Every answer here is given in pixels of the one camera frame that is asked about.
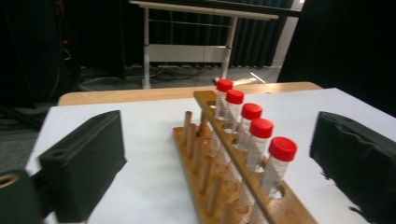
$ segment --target wooden dowel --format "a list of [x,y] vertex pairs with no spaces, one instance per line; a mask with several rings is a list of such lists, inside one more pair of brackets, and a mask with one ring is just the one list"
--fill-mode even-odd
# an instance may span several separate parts
[[199,129],[198,129],[198,136],[204,136],[206,135],[207,131],[207,117],[204,113],[204,111],[201,112],[201,122],[199,124]]
[[186,111],[184,114],[184,126],[183,126],[183,145],[187,144],[188,131],[191,124],[192,112]]
[[209,199],[206,206],[206,215],[209,217],[213,217],[213,215],[215,215],[222,182],[223,179],[220,176],[216,176],[213,179],[212,188],[210,190]]
[[210,173],[210,167],[212,166],[212,158],[208,155],[204,156],[204,166],[203,170],[201,173],[201,178],[199,180],[199,188],[198,192],[200,194],[205,195],[206,194],[206,188],[207,188],[207,181],[209,179],[209,173]]
[[195,150],[194,150],[194,155],[192,157],[192,174],[193,175],[198,175],[199,172],[199,165],[201,162],[201,149],[202,145],[207,144],[207,142],[202,138],[198,137],[196,142],[195,142]]
[[233,203],[226,203],[224,205],[224,211],[221,216],[220,224],[232,224],[233,213],[235,212],[235,206]]
[[188,130],[188,137],[187,137],[187,158],[192,159],[195,147],[195,139],[196,139],[196,125],[191,123]]

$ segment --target test tube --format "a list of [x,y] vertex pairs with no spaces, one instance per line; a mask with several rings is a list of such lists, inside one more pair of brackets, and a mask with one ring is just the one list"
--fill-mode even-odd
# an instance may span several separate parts
[[245,94],[237,90],[227,91],[227,111],[224,118],[223,130],[226,133],[236,133],[239,111],[244,102]]
[[271,137],[274,124],[268,119],[254,119],[250,124],[250,140],[247,150],[247,168],[262,173],[262,157],[267,146],[268,138]]
[[217,97],[216,97],[216,108],[215,108],[215,118],[224,119],[226,112],[226,95],[227,91],[233,88],[233,82],[229,79],[223,78],[219,79],[216,86]]
[[230,162],[230,160],[230,156],[228,155],[224,146],[221,145],[218,153],[218,163],[216,164],[216,171],[225,172],[228,168],[228,163]]
[[262,190],[274,198],[279,191],[280,183],[286,173],[290,161],[294,159],[297,145],[282,136],[274,137],[269,146],[270,157],[265,165]]
[[262,115],[262,107],[252,103],[242,106],[241,121],[237,132],[235,148],[241,151],[248,150],[248,140],[250,137],[250,124],[254,119],[259,119]]

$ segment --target test tube rack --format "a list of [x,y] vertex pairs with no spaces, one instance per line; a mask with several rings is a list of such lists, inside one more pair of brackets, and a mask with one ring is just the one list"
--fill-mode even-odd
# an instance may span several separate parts
[[[284,181],[279,199],[272,199],[262,191],[260,181],[265,172],[257,174],[246,167],[247,153],[233,147],[235,134],[224,132],[221,120],[214,117],[216,93],[195,91],[194,98],[202,109],[200,124],[191,123],[192,113],[186,111],[184,126],[174,128],[173,134],[200,223],[249,223],[247,217],[253,204],[241,206],[238,193],[241,183],[269,223],[317,223]],[[212,132],[217,134],[231,159],[221,171],[216,168],[219,156],[212,156],[210,151]],[[230,181],[232,171],[237,171],[241,178]]]

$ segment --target red cap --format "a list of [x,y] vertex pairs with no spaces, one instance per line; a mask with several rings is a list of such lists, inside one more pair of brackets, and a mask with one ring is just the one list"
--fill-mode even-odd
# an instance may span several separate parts
[[254,119],[250,124],[250,133],[256,137],[271,137],[274,124],[269,119]]
[[269,146],[270,154],[280,161],[292,161],[297,151],[297,145],[286,137],[274,137]]
[[219,79],[217,89],[218,91],[226,92],[233,88],[233,82],[229,79]]
[[252,103],[246,103],[242,106],[241,115],[245,119],[259,119],[262,116],[262,107]]
[[245,94],[241,91],[229,90],[225,100],[231,104],[241,105],[244,102],[244,96]]

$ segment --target white table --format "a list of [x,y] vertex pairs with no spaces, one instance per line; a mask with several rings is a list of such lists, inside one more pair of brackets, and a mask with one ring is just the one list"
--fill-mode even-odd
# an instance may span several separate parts
[[[309,146],[319,111],[339,114],[396,141],[396,119],[337,89],[249,94],[245,103],[263,107],[263,117],[275,124],[274,136],[298,145],[285,181],[318,223],[366,223],[354,204],[325,180],[309,158]],[[120,110],[128,162],[117,174],[88,223],[198,223],[177,155],[172,128],[182,126],[184,112],[199,123],[194,99],[53,107],[26,169],[40,168],[36,157],[92,116]],[[46,219],[55,223],[54,216]]]

